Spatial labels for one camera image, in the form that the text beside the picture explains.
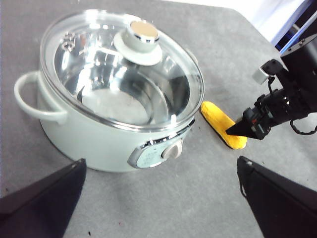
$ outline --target gray table surface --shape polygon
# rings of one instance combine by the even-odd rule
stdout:
[[[36,70],[43,32],[56,18],[99,8],[140,16],[163,29],[197,57],[205,100],[236,119],[267,93],[251,79],[278,51],[239,13],[225,8],[153,0],[1,1],[1,195],[5,196],[70,164],[46,138],[37,119],[15,102],[17,78]],[[23,97],[36,103],[36,88]],[[273,128],[263,140],[231,150],[200,113],[180,158],[149,170],[104,173],[88,169],[66,238],[262,237],[239,190],[236,159],[244,155],[317,190],[316,136]],[[315,126],[314,118],[301,129]]]

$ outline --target metal rim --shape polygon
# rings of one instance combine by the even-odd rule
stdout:
[[[50,33],[50,31],[52,30],[52,28],[54,26],[56,26],[58,23],[62,22],[65,19],[68,19],[70,17],[79,15],[79,14],[85,14],[86,12],[89,11],[96,11],[98,13],[106,13],[106,14],[117,14],[117,15],[122,15],[122,16],[132,16],[132,17],[136,17],[130,14],[122,14],[122,13],[116,13],[116,12],[107,12],[106,10],[100,10],[100,9],[89,9],[89,10],[84,10],[84,11],[77,11],[74,12],[72,14],[68,14],[65,15],[61,18],[59,18],[58,20],[56,20],[55,22],[53,22],[44,32],[43,37],[41,39],[41,44],[40,44],[40,70],[43,72],[43,75],[45,77],[45,80],[48,82],[49,86],[63,99],[63,101],[65,101],[68,105],[70,105],[72,108],[74,108],[76,111],[82,113],[83,115],[89,117],[90,119],[93,119],[99,123],[105,124],[105,125],[109,125],[109,126],[113,126],[119,129],[124,129],[124,130],[129,130],[129,131],[136,131],[136,132],[161,132],[161,131],[165,131],[165,130],[170,130],[173,128],[176,128],[184,123],[189,122],[189,120],[191,120],[191,118],[193,117],[193,115],[196,113],[196,111],[199,109],[201,103],[203,102],[204,99],[204,95],[205,95],[205,82],[204,82],[204,78],[203,75],[201,73],[201,70],[199,69],[198,65],[196,64],[196,62],[194,61],[194,59],[190,56],[190,54],[187,53],[187,51],[181,46],[179,45],[173,38],[171,38],[169,35],[165,34],[166,36],[168,36],[170,39],[172,39],[191,59],[192,62],[194,63],[194,65],[196,66],[200,79],[201,79],[201,83],[202,83],[202,88],[201,88],[201,94],[200,94],[200,99],[197,103],[197,106],[182,120],[174,123],[174,124],[170,124],[170,123],[161,123],[161,124],[155,124],[155,125],[133,125],[133,124],[127,124],[127,123],[123,123],[123,122],[119,122],[119,121],[115,121],[115,120],[108,120],[105,119],[97,114],[95,114],[93,111],[91,111],[90,109],[84,107],[83,105],[80,105],[77,101],[74,101],[73,98],[69,97],[68,95],[66,95],[65,93],[63,93],[61,91],[61,89],[58,87],[58,85],[56,85],[55,83],[52,82],[52,80],[50,79],[51,77],[56,77],[56,75],[51,75],[49,73],[49,70],[47,68],[46,65],[46,61],[45,61],[45,55],[44,55],[44,44],[47,42],[47,38],[48,35]]]

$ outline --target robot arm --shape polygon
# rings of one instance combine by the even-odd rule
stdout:
[[[255,80],[264,82],[268,79],[270,93],[261,95],[254,107],[247,108],[242,118],[226,130],[229,135],[241,135],[262,140],[271,127],[290,121],[298,134],[313,134],[317,131],[303,133],[296,129],[293,121],[317,112],[317,34],[314,34],[289,48],[281,59],[283,65],[275,59],[260,67],[262,74],[256,74]],[[271,83],[278,78],[282,89],[271,89]]]

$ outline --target lid handle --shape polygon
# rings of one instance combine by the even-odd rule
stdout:
[[[146,21],[132,21],[113,39],[123,57],[140,65],[154,65],[161,60],[162,50],[158,42],[158,30]]]

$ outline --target pot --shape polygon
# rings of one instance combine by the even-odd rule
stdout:
[[[38,85],[37,108],[20,96],[26,83]],[[204,82],[192,54],[153,25],[86,10],[48,28],[39,71],[21,76],[14,94],[66,156],[127,172],[181,154]]]

